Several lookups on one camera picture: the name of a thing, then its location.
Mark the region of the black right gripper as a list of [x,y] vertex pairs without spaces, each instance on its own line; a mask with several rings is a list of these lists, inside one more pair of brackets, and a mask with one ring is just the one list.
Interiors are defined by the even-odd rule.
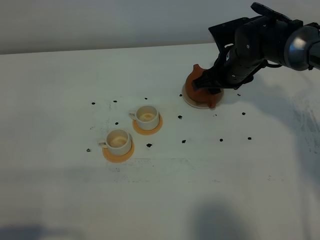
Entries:
[[268,62],[288,66],[286,43],[292,32],[291,20],[250,18],[236,29],[234,44],[226,45],[219,52],[213,67],[192,81],[193,89],[208,89],[211,95],[223,94],[224,89],[237,89],[250,82]]

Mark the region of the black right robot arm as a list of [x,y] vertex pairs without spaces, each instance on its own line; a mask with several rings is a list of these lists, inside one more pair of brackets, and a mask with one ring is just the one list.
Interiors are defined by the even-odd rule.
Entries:
[[265,67],[296,71],[320,67],[320,26],[316,23],[256,16],[215,25],[209,31],[219,55],[213,67],[192,81],[195,91],[236,90]]

